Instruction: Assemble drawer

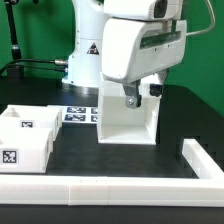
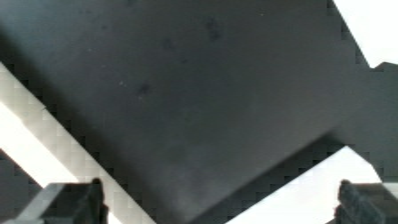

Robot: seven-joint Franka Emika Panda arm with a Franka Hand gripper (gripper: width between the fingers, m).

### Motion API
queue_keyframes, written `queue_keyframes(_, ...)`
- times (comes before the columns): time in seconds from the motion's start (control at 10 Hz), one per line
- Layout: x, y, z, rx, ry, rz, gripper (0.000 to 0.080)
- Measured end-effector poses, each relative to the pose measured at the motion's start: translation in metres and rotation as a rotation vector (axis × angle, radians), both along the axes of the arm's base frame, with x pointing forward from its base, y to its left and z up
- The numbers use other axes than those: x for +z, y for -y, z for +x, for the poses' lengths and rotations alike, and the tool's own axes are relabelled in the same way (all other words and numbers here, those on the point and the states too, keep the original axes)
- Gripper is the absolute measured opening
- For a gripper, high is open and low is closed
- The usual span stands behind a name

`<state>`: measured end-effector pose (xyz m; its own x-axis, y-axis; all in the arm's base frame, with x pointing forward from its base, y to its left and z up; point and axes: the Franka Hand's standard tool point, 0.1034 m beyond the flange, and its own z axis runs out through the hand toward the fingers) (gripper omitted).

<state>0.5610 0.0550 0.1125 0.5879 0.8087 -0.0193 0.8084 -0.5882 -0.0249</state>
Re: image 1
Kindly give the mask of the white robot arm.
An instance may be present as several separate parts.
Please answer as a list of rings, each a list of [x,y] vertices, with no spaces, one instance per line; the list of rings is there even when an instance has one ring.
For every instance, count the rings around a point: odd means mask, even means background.
[[[149,94],[162,95],[168,69],[184,56],[187,23],[184,0],[72,0],[75,49],[62,83],[96,94],[102,79],[119,83],[126,105],[141,105],[141,80]]]

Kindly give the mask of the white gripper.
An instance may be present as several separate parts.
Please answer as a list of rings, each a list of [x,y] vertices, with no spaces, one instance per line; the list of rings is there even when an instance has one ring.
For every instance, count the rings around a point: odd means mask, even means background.
[[[104,1],[109,20],[103,32],[102,74],[107,80],[126,84],[128,108],[141,106],[140,79],[154,73],[149,93],[159,97],[167,68],[182,61],[187,30],[182,7],[183,0]]]

